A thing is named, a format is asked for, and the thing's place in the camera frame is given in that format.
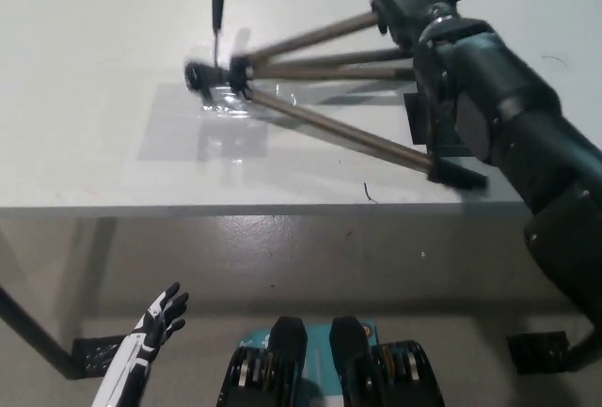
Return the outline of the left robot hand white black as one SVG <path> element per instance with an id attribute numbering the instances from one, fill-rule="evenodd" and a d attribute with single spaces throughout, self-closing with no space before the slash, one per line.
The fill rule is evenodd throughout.
<path id="1" fill-rule="evenodd" d="M 176 282 L 148 306 L 120 343 L 92 401 L 93 407 L 138 406 L 161 348 L 185 326 L 189 294 Z"/>

